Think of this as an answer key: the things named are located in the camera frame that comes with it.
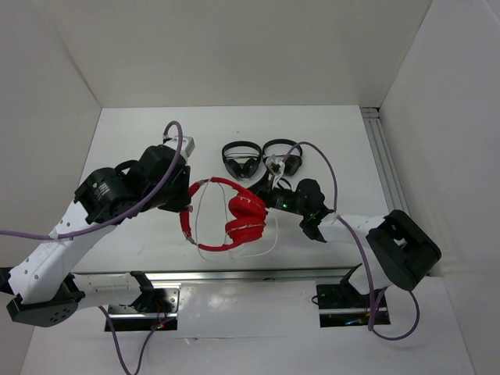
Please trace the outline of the red over-ear headphones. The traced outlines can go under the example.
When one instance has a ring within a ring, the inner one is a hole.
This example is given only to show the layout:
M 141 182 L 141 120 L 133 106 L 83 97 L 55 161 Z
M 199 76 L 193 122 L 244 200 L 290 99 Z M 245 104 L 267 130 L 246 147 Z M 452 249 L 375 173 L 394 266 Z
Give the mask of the red over-ear headphones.
M 237 246 L 259 240 L 266 226 L 267 211 L 265 202 L 247 188 L 222 177 L 213 177 L 193 183 L 188 188 L 189 197 L 192 198 L 207 183 L 224 184 L 237 192 L 237 195 L 227 203 L 227 208 L 234 216 L 234 219 L 227 222 L 224 227 L 225 234 L 231 239 L 231 243 L 210 246 L 196 242 L 191 231 L 190 209 L 180 212 L 180 227 L 185 239 L 192 245 L 196 245 L 199 249 L 207 252 L 225 252 Z

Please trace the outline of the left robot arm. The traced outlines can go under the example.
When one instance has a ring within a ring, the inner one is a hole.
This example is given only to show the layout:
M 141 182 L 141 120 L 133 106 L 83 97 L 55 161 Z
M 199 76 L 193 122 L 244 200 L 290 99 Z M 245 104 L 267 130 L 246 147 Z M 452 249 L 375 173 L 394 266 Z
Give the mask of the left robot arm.
M 75 274 L 73 269 L 125 219 L 151 209 L 178 213 L 191 203 L 188 157 L 194 140 L 173 138 L 141 158 L 92 172 L 74 193 L 62 219 L 19 265 L 1 269 L 1 291 L 16 323 L 53 327 L 79 309 L 99 305 L 151 308 L 164 293 L 141 271 Z

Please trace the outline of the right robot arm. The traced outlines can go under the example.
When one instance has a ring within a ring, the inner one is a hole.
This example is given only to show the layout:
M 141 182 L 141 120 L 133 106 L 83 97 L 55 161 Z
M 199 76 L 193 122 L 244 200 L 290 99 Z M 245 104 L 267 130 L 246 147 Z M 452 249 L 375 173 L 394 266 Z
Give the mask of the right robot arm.
M 390 286 L 413 291 L 442 257 L 440 248 L 402 210 L 386 216 L 340 216 L 325 205 L 314 179 L 301 180 L 292 190 L 274 187 L 266 174 L 249 190 L 268 208 L 299 215 L 299 227 L 308 239 L 353 244 L 364 251 L 362 264 L 341 282 L 341 297 L 347 305 L 360 305 L 371 291 Z

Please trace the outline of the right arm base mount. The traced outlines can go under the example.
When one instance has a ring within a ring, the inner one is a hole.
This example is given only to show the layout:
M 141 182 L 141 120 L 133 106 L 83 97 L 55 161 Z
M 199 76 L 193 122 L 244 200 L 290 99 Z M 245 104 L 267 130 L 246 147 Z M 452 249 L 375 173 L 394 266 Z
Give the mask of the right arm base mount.
M 361 295 L 347 282 L 353 270 L 315 268 L 316 292 L 311 303 L 318 308 L 320 327 L 367 326 L 370 318 L 368 295 Z

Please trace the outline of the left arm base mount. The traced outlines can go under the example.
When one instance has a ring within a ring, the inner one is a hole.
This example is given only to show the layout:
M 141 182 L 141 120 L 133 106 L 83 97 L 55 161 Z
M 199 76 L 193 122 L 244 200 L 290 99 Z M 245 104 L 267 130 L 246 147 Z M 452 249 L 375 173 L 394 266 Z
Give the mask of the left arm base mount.
M 130 303 L 109 304 L 107 313 L 116 332 L 175 331 L 178 326 L 180 283 L 153 282 L 143 272 L 131 273 L 140 294 Z

